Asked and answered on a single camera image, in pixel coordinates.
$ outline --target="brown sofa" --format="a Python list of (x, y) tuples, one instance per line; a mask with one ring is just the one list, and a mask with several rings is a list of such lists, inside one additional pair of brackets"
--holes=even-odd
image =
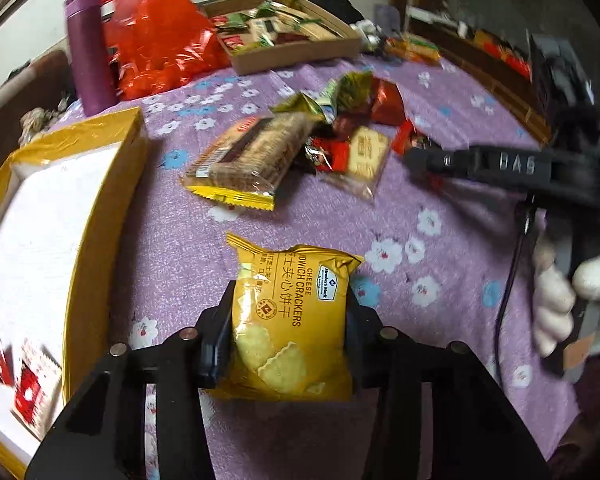
[(20, 118), (33, 108), (53, 110), (73, 87), (71, 67), (63, 50), (32, 62), (0, 88), (0, 166), (18, 147)]

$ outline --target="metal rivet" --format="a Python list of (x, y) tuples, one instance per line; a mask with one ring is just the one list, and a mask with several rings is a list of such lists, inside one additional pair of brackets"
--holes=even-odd
[(180, 339), (184, 339), (184, 341), (191, 341), (198, 337), (198, 331), (192, 326), (187, 326), (180, 330)]
[(398, 331), (392, 326), (383, 326), (380, 329), (380, 337), (382, 339), (396, 339), (398, 337)]
[(109, 348), (109, 353), (113, 355), (113, 357), (120, 357), (122, 354), (126, 352), (126, 345), (124, 343), (116, 343)]
[(467, 344), (462, 341), (452, 341), (449, 343), (449, 348), (456, 354), (468, 354), (470, 352)]

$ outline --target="black mechanical device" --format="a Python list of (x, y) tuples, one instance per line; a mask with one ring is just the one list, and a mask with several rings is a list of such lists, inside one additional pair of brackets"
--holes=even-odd
[[(113, 345), (42, 441), (26, 480), (143, 479), (144, 396), (156, 384), (162, 480), (215, 479), (198, 388), (214, 388), (232, 348), (230, 282), (218, 306), (164, 343)], [(345, 350), (354, 390), (378, 388), (362, 478), (410, 480), (420, 468), (421, 396), (430, 383), (432, 475), (436, 480), (548, 480), (531, 434), (469, 347), (418, 344), (349, 290)]]
[[(494, 333), (501, 385), (500, 328), (536, 209), (547, 211), (547, 233), (557, 249), (555, 264), (570, 281), (582, 262), (600, 254), (600, 116), (589, 83), (568, 41), (532, 35), (529, 47), (532, 80), (553, 134), (549, 146), (539, 152), (482, 145), (454, 152), (414, 148), (404, 155), (404, 164), (414, 174), (431, 172), (526, 193), (516, 211), (520, 235)], [(544, 365), (576, 382), (600, 320), (600, 306), (577, 298), (572, 314), (571, 335)]]

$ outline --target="floral tablecloth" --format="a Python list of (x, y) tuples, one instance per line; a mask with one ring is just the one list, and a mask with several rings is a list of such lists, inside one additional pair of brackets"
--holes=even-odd
[[(477, 82), (446, 61), (430, 68), (338, 60), (243, 77), (226, 69), (184, 88), (120, 103), (111, 110), (142, 107), (152, 149), (120, 241), (112, 342), (127, 340), (134, 348), (160, 343), (217, 304), (237, 272), (234, 250), (225, 243), (231, 230), (271, 249), (303, 243), (364, 254), (366, 262), (352, 280), (360, 303), (417, 341), (466, 341), (493, 370), (493, 325), (513, 250), (517, 197), (457, 182), (433, 193), (412, 184), (393, 154), (373, 205), (293, 173), (273, 212), (216, 205), (178, 182), (184, 166), (239, 118), (266, 113), (296, 91), (314, 96), (331, 78), (362, 69), (396, 82), (416, 126), (445, 148), (470, 142), (534, 145)], [(78, 104), (58, 127), (81, 117)], [(577, 406), (571, 385), (539, 366), (529, 330), (531, 283), (522, 265), (502, 332), (502, 368), (509, 399), (548, 457)], [(362, 473), (375, 392), (344, 404), (229, 402), (206, 394), (201, 399), (220, 480), (335, 480)], [(148, 476), (157, 478), (152, 389), (145, 444)]]

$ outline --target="cardboard box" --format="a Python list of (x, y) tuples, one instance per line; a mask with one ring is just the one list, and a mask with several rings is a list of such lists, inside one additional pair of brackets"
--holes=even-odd
[[(111, 271), (147, 152), (132, 108), (49, 134), (0, 167), (0, 338), (16, 381), (24, 338), (61, 365), (49, 423), (107, 349)], [(11, 413), (14, 394), (0, 384), (0, 462), (21, 479), (40, 443)]]
[[(218, 0), (206, 4), (200, 10), (212, 18), (230, 12), (253, 9), (264, 1)], [(276, 45), (236, 55), (232, 55), (232, 51), (224, 44), (224, 41), (221, 41), (222, 47), (229, 55), (231, 64), (238, 75), (247, 75), (307, 61), (333, 59), (335, 57), (356, 57), (360, 54), (362, 38), (347, 23), (308, 0), (299, 1), (302, 5), (302, 12), (320, 18), (322, 23), (338, 36), (328, 40), (298, 41)]]

